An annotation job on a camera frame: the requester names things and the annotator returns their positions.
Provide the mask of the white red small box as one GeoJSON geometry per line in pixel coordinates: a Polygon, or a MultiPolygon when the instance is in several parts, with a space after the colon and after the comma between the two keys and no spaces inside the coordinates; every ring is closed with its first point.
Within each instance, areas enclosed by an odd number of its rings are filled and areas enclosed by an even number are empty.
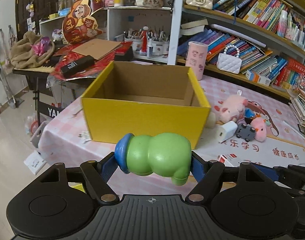
{"type": "Polygon", "coordinates": [[[227,167],[239,166],[239,159],[234,153],[221,154],[217,157],[217,161],[223,163],[227,167]]]}

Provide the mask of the white charger cube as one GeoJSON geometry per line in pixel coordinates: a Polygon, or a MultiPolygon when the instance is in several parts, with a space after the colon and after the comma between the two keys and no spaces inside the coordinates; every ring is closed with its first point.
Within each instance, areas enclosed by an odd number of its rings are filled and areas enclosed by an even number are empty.
{"type": "Polygon", "coordinates": [[[217,141],[222,143],[234,136],[238,125],[234,121],[229,121],[217,127],[217,141]]]}

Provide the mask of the green blue plastic toy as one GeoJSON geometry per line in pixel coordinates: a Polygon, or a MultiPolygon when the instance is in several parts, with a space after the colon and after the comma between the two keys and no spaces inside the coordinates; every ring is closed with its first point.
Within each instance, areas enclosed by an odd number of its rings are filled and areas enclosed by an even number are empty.
{"type": "Polygon", "coordinates": [[[154,137],[129,133],[116,144],[114,157],[126,174],[149,176],[155,173],[182,186],[190,175],[192,148],[187,138],[175,133],[154,137]]]}

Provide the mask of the grey toy car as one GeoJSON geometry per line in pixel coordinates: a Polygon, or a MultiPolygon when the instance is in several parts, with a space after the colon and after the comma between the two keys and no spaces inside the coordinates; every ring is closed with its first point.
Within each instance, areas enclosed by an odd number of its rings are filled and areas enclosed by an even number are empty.
{"type": "Polygon", "coordinates": [[[242,138],[249,142],[255,139],[256,130],[249,124],[239,124],[235,135],[237,138],[242,138]]]}

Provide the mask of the small pink chick plush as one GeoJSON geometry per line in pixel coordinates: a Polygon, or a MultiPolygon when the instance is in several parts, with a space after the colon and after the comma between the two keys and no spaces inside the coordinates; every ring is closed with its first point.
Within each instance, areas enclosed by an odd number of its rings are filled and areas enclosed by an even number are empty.
{"type": "Polygon", "coordinates": [[[250,125],[255,129],[255,139],[259,142],[264,142],[267,138],[266,120],[261,117],[256,117],[250,125]]]}

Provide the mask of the white sponge block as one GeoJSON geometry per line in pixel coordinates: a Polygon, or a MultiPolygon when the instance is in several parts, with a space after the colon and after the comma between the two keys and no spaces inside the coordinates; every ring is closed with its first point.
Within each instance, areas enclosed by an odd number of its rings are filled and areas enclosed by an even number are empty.
{"type": "Polygon", "coordinates": [[[207,118],[207,121],[205,123],[206,128],[214,128],[216,125],[216,114],[213,112],[210,112],[207,118]]]}

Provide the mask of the blue orange toy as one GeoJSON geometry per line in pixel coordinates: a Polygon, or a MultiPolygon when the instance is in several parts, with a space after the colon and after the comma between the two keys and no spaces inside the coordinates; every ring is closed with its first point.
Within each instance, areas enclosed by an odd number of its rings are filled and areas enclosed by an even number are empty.
{"type": "Polygon", "coordinates": [[[254,112],[252,109],[246,107],[245,115],[244,115],[245,120],[253,120],[253,119],[258,118],[260,116],[261,116],[260,114],[254,112]]]}

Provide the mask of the large pink pig plush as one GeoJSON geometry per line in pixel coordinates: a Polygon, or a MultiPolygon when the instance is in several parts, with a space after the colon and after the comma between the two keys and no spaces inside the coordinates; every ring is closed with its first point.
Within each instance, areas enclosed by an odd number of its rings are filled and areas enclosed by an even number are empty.
{"type": "Polygon", "coordinates": [[[233,121],[237,123],[244,117],[245,107],[248,105],[248,99],[239,95],[230,95],[226,100],[220,101],[215,105],[218,120],[223,124],[233,121]]]}

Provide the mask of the stack of papers and booklets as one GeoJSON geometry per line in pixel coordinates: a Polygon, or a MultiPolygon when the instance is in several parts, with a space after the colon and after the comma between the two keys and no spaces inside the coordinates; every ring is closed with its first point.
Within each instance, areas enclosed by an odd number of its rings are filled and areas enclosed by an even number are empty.
{"type": "Polygon", "coordinates": [[[289,106],[295,114],[299,129],[305,133],[305,91],[302,89],[288,89],[287,93],[290,96],[289,106]]]}

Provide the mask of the orange white small carton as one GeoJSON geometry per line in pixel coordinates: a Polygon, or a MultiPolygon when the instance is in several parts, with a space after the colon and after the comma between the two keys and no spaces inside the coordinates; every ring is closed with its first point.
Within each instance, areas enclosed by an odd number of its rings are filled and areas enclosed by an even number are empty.
{"type": "Polygon", "coordinates": [[[256,72],[252,72],[249,70],[247,70],[245,76],[249,81],[259,83],[261,85],[269,86],[271,83],[271,80],[268,77],[259,75],[256,72]]]}

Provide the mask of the brown cardboard sheet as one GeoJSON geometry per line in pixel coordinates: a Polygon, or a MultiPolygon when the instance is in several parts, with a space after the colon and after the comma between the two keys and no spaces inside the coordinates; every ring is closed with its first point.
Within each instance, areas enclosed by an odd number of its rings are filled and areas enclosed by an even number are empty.
{"type": "Polygon", "coordinates": [[[83,56],[91,56],[95,60],[100,60],[102,57],[119,48],[120,46],[121,42],[94,38],[93,40],[87,41],[74,48],[72,52],[83,56]]]}

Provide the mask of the pink purple ribbon bundle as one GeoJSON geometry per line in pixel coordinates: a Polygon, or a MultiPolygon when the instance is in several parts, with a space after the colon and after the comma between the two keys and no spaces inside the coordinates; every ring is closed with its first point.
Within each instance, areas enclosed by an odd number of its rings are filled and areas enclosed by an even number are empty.
{"type": "Polygon", "coordinates": [[[39,42],[32,45],[31,47],[33,48],[35,55],[41,56],[48,50],[49,44],[50,44],[50,38],[42,37],[39,42]]]}

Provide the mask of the red white figurine pen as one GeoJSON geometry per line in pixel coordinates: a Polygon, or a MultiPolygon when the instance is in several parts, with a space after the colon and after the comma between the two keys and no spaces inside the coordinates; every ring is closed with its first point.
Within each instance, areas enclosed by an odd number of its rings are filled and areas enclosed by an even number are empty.
{"type": "Polygon", "coordinates": [[[147,26],[144,26],[142,29],[142,32],[140,33],[140,39],[142,40],[142,46],[141,46],[139,54],[143,55],[143,56],[147,55],[148,31],[149,31],[149,28],[147,26]]]}

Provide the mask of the red fortune god decoration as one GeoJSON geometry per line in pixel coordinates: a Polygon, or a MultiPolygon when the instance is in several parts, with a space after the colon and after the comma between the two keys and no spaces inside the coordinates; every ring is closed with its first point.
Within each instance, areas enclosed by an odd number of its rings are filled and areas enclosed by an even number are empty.
{"type": "Polygon", "coordinates": [[[89,41],[103,33],[93,14],[104,8],[103,0],[75,0],[62,23],[69,44],[89,41]]]}

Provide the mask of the white cubby shelf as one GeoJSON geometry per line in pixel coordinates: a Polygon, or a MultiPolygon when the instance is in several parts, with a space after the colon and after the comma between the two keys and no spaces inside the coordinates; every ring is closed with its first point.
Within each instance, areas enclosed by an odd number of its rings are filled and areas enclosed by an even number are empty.
{"type": "MultiPolygon", "coordinates": [[[[108,7],[94,13],[93,17],[97,20],[99,29],[103,30],[103,34],[99,36],[101,39],[116,41],[124,31],[129,29],[140,31],[144,26],[149,27],[149,30],[164,31],[167,39],[170,41],[172,10],[169,7],[161,8],[144,8],[137,6],[125,7],[108,7]]],[[[65,16],[57,17],[52,20],[45,20],[39,23],[40,33],[43,36],[52,37],[52,32],[55,29],[61,29],[65,16]]],[[[134,53],[135,59],[168,63],[167,54],[154,55],[148,58],[139,53],[134,53]]]]}

